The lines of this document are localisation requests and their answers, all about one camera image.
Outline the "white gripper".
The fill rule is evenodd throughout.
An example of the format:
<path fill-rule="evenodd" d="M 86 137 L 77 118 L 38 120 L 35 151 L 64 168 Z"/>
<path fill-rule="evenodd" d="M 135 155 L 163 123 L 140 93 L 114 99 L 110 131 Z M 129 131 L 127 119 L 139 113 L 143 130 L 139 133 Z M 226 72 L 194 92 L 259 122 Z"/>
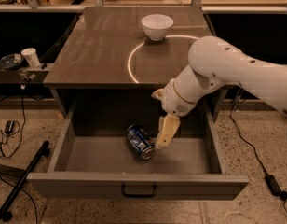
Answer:
<path fill-rule="evenodd" d="M 197 104 L 188 103 L 177 93 L 173 79 L 164 89 L 153 91 L 151 97 L 160 100 L 162 109 L 168 113 L 160 117 L 158 123 L 156 149 L 163 149 L 171 142 L 180 126 L 180 118 L 177 116 L 186 116 Z"/>

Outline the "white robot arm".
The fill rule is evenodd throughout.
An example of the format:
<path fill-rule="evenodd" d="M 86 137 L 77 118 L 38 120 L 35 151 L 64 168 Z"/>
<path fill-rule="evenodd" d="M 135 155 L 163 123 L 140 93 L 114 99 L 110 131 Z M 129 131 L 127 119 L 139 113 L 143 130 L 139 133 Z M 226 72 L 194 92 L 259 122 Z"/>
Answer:
<path fill-rule="evenodd" d="M 221 38 L 204 36 L 188 51 L 188 66 L 152 96 L 166 115 L 159 119 L 156 148 L 175 136 L 180 118 L 224 85 L 236 85 L 287 117 L 287 66 L 245 55 Z"/>

